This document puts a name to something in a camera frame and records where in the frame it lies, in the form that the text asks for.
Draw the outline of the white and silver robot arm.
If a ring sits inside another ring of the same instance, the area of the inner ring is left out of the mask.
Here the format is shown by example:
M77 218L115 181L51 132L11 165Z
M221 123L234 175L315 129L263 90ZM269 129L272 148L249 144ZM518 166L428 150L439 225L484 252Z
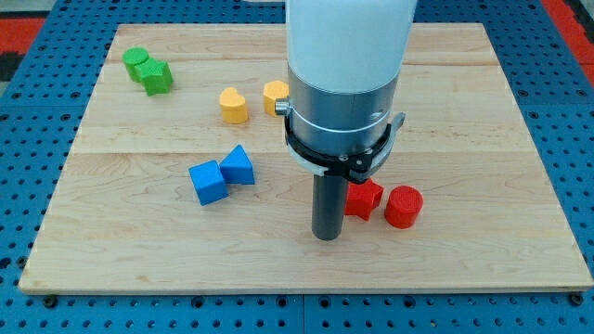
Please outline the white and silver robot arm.
M315 152L375 145L392 112L417 0L289 0L291 129Z

